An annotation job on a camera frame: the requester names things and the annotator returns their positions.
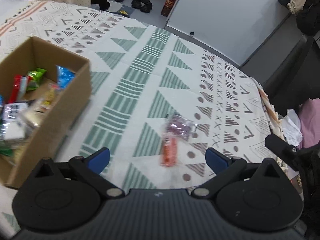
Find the brown dot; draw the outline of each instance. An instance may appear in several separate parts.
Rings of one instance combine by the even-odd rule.
[[[183,178],[184,181],[189,181],[189,180],[191,180],[191,176],[190,176],[189,174],[186,174],[186,173],[183,174],[182,178]]]
[[[196,156],[193,152],[188,152],[187,155],[190,159],[193,159]]]

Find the patterned tablecloth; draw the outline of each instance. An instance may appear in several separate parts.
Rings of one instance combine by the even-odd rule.
[[[37,1],[0,26],[0,60],[33,35],[91,60],[91,100],[57,161],[108,147],[111,160],[101,175],[128,192],[204,183],[214,176],[205,163],[207,147],[248,162],[273,157],[264,146],[269,117],[255,82],[201,47],[135,19]],[[198,128],[188,143],[178,142],[178,165],[164,168],[161,135],[174,112]],[[0,226],[12,235],[18,228],[9,207],[14,192],[0,190],[7,196],[0,201]]]

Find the small cardboard box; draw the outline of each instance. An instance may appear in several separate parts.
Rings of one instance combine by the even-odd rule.
[[[37,37],[27,39],[0,63],[0,95],[7,102],[15,75],[26,75],[37,67],[47,70],[41,86],[27,92],[26,99],[43,96],[48,83],[57,82],[56,65],[76,75],[45,113],[41,126],[33,131],[15,166],[0,158],[0,182],[20,187],[38,161],[53,157],[69,127],[87,104],[91,95],[90,61]]]

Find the black chair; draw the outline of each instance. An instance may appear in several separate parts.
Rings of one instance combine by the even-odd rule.
[[[262,84],[275,110],[298,112],[308,98],[320,97],[320,48],[312,37],[302,36],[271,77]]]

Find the pink cloth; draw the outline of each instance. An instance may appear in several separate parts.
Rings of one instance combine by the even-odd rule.
[[[301,133],[299,148],[308,148],[320,141],[320,99],[308,99],[299,110]]]

